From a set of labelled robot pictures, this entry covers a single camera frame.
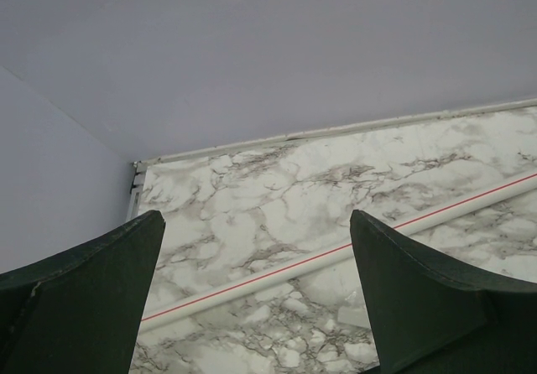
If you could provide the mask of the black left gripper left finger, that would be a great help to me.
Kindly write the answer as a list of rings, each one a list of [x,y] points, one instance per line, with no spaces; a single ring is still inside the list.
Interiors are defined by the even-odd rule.
[[[164,237],[151,210],[1,276],[3,373],[127,373]]]

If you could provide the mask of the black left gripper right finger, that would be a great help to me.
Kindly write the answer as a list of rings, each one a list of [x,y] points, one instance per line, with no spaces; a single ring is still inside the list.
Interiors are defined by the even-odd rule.
[[[474,267],[362,210],[352,250],[379,364],[373,373],[534,373],[536,285]]]

